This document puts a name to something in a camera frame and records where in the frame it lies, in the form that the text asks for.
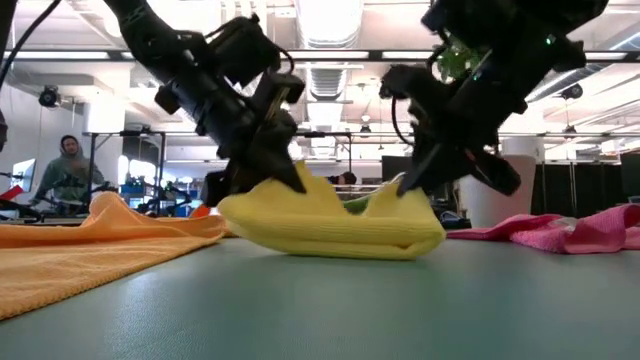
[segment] man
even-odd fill
[[[37,205],[53,190],[53,196],[62,202],[84,202],[89,180],[89,160],[84,157],[78,139],[65,135],[60,139],[60,157],[51,161],[42,175],[35,196],[30,201]],[[104,176],[93,166],[92,183],[101,185]]]

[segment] person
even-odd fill
[[[85,199],[88,178],[89,160],[84,156],[78,139],[65,135],[60,139],[60,157],[47,165],[30,204],[39,204],[50,190],[59,201],[84,203],[88,200]],[[102,185],[104,182],[104,176],[94,165],[92,183]]]
[[[351,171],[345,171],[338,176],[329,176],[327,180],[333,185],[355,185],[358,178]],[[336,191],[343,191],[343,189],[336,188]]]

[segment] ceiling light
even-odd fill
[[[10,51],[4,52],[5,59]],[[105,51],[20,51],[16,60],[109,60]]]
[[[427,60],[433,51],[385,51],[383,59]]]
[[[369,58],[368,51],[351,51],[351,50],[293,50],[289,51],[294,59],[367,59]]]
[[[360,128],[360,132],[361,133],[370,133],[371,132],[371,127],[369,125],[362,125],[362,127]]]
[[[607,52],[607,51],[591,51],[585,54],[587,60],[598,61],[598,60],[622,60],[625,56],[627,56],[626,52]]]
[[[296,64],[296,69],[319,69],[319,70],[363,70],[362,64],[323,64],[323,63],[303,63]]]

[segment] white cylinder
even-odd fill
[[[520,174],[522,184],[513,195],[502,195],[472,176],[460,180],[460,202],[474,228],[494,227],[511,216],[531,213],[536,159],[525,155],[503,158]]]
[[[537,136],[511,137],[503,139],[502,155],[528,155],[533,156],[537,162],[544,161],[544,142]]]

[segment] green cloth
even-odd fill
[[[83,168],[74,169],[75,162],[83,164]],[[69,175],[75,177],[77,185],[80,186],[55,187],[57,182],[65,180]],[[89,160],[84,157],[82,148],[78,145],[78,152],[75,155],[69,155],[61,148],[60,157],[47,165],[34,198],[43,199],[50,190],[53,190],[53,196],[57,200],[83,201],[83,196],[87,192],[88,178]],[[98,185],[104,183],[104,176],[95,165],[93,166],[93,183]]]
[[[347,209],[348,212],[354,215],[360,215],[364,212],[369,204],[369,198],[371,195],[365,195],[353,200],[347,200],[342,202],[342,206]]]

